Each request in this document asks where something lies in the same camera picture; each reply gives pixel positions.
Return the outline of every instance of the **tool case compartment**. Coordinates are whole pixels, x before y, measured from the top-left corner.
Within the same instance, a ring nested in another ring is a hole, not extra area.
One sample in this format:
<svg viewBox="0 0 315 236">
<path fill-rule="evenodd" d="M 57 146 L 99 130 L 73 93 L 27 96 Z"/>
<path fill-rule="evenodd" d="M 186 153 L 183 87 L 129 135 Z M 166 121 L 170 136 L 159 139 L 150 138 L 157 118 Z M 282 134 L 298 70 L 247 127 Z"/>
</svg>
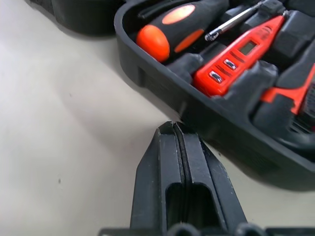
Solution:
<svg viewBox="0 0 315 236">
<path fill-rule="evenodd" d="M 126 75 L 171 107 L 203 139 L 264 181 L 290 189 L 314 189 L 315 163 L 259 131 L 249 119 L 246 109 L 259 102 L 267 82 L 248 80 L 230 103 L 226 98 L 208 98 L 137 46 L 137 32 L 144 26 L 137 13 L 153 3 L 131 0 L 116 13 L 119 56 Z"/>
<path fill-rule="evenodd" d="M 144 8 L 157 3 L 157 0 L 31 1 L 42 5 L 62 25 L 80 33 L 100 35 L 113 32 L 115 27 L 121 66 L 133 83 L 152 92 L 173 109 L 181 121 L 220 152 L 232 158 L 240 168 L 247 169 L 247 173 L 249 167 L 257 174 L 257 178 L 283 188 L 315 189 L 315 162 L 286 148 L 252 123 L 251 115 L 259 103 L 262 93 L 275 83 L 273 80 L 256 76 L 256 72 L 261 68 L 266 67 L 267 72 L 269 69 L 272 71 L 272 68 L 268 67 L 265 62 L 257 62 L 251 70 L 244 73 L 230 88 L 230 92 L 226 96 L 209 98 L 187 82 L 186 77 L 189 79 L 189 75 L 174 73 L 171 66 L 167 67 L 156 61 L 135 43 L 137 33 L 145 25 L 137 14 Z M 251 0 L 230 0 L 230 7 L 237 7 L 249 1 Z M 313 0 L 301 2 L 308 1 L 311 5 L 313 4 Z M 291 9 L 310 12 L 305 4 L 298 4 L 298 1 L 281 0 L 281 2 L 285 2 L 287 8 L 291 4 Z M 224 19 L 218 19 L 216 24 L 226 21 L 227 17 L 229 17 L 228 14 Z M 242 25 L 238 27 L 239 30 L 236 32 L 242 31 Z M 280 69 L 283 64 L 291 63 L 293 57 L 296 59 L 295 57 L 299 56 L 296 52 L 305 49 L 305 45 L 309 44 L 313 37 L 307 36 L 298 40 L 295 35 L 296 26 L 290 25 L 287 29 L 280 36 L 284 39 L 290 38 L 289 43 L 294 44 L 294 50 L 286 53 L 287 47 L 278 43 L 278 48 L 272 48 L 271 55 L 263 58 Z M 303 31 L 307 31 L 307 25 L 299 29 L 299 33 Z M 233 30 L 231 32 L 231 38 L 235 37 Z M 226 42 L 220 41 L 213 44 L 218 52 L 225 47 L 224 45 L 231 42 L 230 33 L 227 32 L 226 35 L 228 35 L 225 37 Z M 201 40 L 193 45 L 197 51 L 202 51 L 205 47 L 206 44 L 203 44 Z M 215 55 L 211 53 L 206 55 L 207 59 L 213 56 Z"/>
</svg>

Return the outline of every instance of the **button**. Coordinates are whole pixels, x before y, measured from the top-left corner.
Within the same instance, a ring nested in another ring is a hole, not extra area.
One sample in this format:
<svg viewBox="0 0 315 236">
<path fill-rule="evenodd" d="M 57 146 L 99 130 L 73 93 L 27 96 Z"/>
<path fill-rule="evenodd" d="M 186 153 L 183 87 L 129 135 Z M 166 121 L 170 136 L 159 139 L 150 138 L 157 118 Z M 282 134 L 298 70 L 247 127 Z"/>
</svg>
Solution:
<svg viewBox="0 0 315 236">
<path fill-rule="evenodd" d="M 236 65 L 233 63 L 233 62 L 231 62 L 230 60 L 228 60 L 228 59 L 226 59 L 225 61 L 224 61 L 224 64 L 226 64 L 228 67 L 230 67 L 232 70 L 235 70 L 236 69 Z"/>
<path fill-rule="evenodd" d="M 216 72 L 211 71 L 211 72 L 209 73 L 209 75 L 210 75 L 215 81 L 217 81 L 218 83 L 222 83 L 222 78 L 221 78 L 221 76 L 218 75 Z"/>
</svg>

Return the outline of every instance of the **orange and black handle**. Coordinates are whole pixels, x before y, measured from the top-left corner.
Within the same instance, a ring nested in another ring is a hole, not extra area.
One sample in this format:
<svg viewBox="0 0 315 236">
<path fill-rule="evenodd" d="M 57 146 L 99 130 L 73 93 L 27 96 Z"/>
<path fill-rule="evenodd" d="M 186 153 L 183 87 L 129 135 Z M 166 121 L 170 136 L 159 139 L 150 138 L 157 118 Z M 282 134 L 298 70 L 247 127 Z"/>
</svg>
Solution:
<svg viewBox="0 0 315 236">
<path fill-rule="evenodd" d="M 195 42 L 228 7 L 228 0 L 200 0 L 178 6 L 144 26 L 136 43 L 163 62 Z"/>
<path fill-rule="evenodd" d="M 303 113 L 305 99 L 312 96 L 310 88 L 314 82 L 315 41 L 293 66 L 281 74 L 275 86 L 264 93 L 253 118 L 258 129 L 311 161 L 315 160 L 312 122 L 309 130 L 300 132 L 292 124 Z"/>
</svg>

